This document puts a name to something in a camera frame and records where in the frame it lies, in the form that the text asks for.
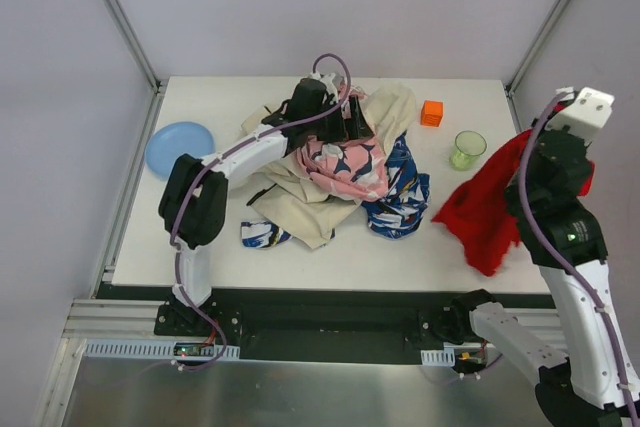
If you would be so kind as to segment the pink patterned cloth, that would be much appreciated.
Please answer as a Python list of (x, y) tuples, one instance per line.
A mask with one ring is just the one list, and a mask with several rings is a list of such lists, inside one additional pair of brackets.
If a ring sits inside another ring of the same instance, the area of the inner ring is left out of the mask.
[[(366, 97), (359, 87), (351, 95), (360, 102)], [(387, 156), (374, 133), (368, 139), (333, 143), (309, 137), (294, 158), (312, 182), (342, 200), (375, 202), (388, 193)]]

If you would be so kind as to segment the red cloth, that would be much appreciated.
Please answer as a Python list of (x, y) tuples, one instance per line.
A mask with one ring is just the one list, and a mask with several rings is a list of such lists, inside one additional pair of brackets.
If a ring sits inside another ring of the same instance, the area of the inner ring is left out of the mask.
[(592, 240), (549, 241), (539, 229), (529, 207), (524, 208), (524, 213), (538, 240), (521, 240), (516, 218), (507, 210), (505, 190), (520, 163), (529, 161), (537, 138), (525, 131), (506, 142), (470, 180), (456, 188), (433, 218), (458, 238), (467, 263), (485, 276), (496, 274), (513, 245), (524, 244), (534, 264), (556, 269), (565, 263), (577, 267), (594, 260), (603, 261), (608, 255), (598, 221), (580, 200), (589, 191), (595, 169), (594, 163), (587, 158), (587, 152), (586, 158), (593, 167), (593, 173), (584, 184), (578, 200), (593, 216), (593, 224), (589, 228)]

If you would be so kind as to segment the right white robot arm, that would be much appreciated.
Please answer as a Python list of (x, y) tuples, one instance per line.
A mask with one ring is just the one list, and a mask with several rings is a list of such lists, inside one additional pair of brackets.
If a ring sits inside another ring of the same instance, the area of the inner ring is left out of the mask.
[(578, 198), (593, 172), (587, 149), (613, 102), (588, 87), (559, 90), (505, 189), (507, 210), (552, 296), (565, 350), (544, 343), (485, 290), (455, 298), (449, 310), (460, 339), (487, 341), (528, 378), (554, 426), (639, 423), (639, 376), (620, 334), (604, 235)]

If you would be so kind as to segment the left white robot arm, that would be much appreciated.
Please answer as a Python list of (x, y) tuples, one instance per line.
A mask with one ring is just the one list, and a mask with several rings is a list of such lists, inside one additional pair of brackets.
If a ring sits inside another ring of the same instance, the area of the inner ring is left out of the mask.
[(158, 207), (176, 250), (175, 298), (195, 309), (211, 296), (209, 244), (224, 226), (232, 187), (310, 138), (338, 143), (369, 135), (351, 81), (312, 73), (227, 150), (203, 158), (179, 156)]

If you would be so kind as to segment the orange cube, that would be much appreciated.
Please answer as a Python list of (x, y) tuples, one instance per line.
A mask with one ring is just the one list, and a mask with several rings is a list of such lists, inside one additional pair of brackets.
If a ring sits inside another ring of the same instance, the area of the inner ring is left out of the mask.
[(444, 103), (425, 100), (420, 114), (420, 124), (428, 127), (439, 127), (444, 115)]

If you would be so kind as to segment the green transparent cup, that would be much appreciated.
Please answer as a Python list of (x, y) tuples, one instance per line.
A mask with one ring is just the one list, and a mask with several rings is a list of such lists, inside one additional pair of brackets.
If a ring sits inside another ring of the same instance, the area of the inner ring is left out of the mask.
[(486, 139), (480, 133), (472, 130), (461, 131), (454, 139), (450, 164), (455, 170), (469, 170), (486, 152), (486, 149)]

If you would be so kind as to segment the light blue plate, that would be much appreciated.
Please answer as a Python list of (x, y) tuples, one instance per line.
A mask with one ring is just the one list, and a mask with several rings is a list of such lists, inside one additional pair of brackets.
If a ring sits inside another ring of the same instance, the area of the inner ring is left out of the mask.
[(214, 137), (205, 126), (180, 121), (160, 128), (151, 136), (145, 148), (145, 162), (156, 177), (167, 180), (181, 155), (201, 158), (214, 151)]

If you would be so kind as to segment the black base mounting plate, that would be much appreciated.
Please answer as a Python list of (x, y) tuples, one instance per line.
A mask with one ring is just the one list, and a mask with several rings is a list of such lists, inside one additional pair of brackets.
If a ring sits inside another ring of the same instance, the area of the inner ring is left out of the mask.
[(100, 300), (159, 302), (157, 336), (206, 338), (244, 359), (413, 365), (452, 342), (456, 292), (215, 288), (200, 317), (168, 287), (103, 284)]

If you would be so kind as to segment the right aluminium frame post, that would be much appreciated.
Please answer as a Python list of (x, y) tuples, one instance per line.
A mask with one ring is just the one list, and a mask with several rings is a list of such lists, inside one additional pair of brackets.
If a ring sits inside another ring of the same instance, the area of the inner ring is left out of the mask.
[(537, 30), (531, 44), (511, 79), (505, 84), (505, 92), (508, 98), (512, 98), (523, 82), (537, 57), (541, 54), (546, 43), (551, 39), (556, 27), (562, 20), (565, 12), (573, 0), (555, 0), (550, 11), (546, 15), (541, 26)]

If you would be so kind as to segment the aluminium frame post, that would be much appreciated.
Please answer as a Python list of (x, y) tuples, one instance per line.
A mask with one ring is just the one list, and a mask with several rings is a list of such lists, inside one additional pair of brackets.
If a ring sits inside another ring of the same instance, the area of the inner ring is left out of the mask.
[(132, 55), (139, 71), (146, 83), (154, 93), (158, 93), (162, 87), (162, 81), (144, 51), (144, 48), (135, 32), (120, 0), (102, 0), (107, 11), (118, 30), (125, 46)]
[(551, 39), (556, 27), (562, 20), (565, 12), (573, 0), (555, 0), (550, 11), (546, 15), (541, 26), (537, 30), (531, 44), (511, 79), (505, 84), (505, 92), (508, 98), (512, 98), (523, 82), (537, 57), (541, 54), (546, 43)]

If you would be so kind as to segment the left aluminium frame post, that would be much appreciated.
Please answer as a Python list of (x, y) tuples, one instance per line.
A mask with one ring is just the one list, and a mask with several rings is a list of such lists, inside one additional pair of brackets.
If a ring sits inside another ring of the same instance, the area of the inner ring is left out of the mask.
[(146, 83), (154, 93), (158, 93), (162, 87), (162, 81), (144, 51), (144, 48), (135, 32), (120, 0), (102, 0), (107, 11), (118, 30), (125, 46), (132, 55), (139, 71)]

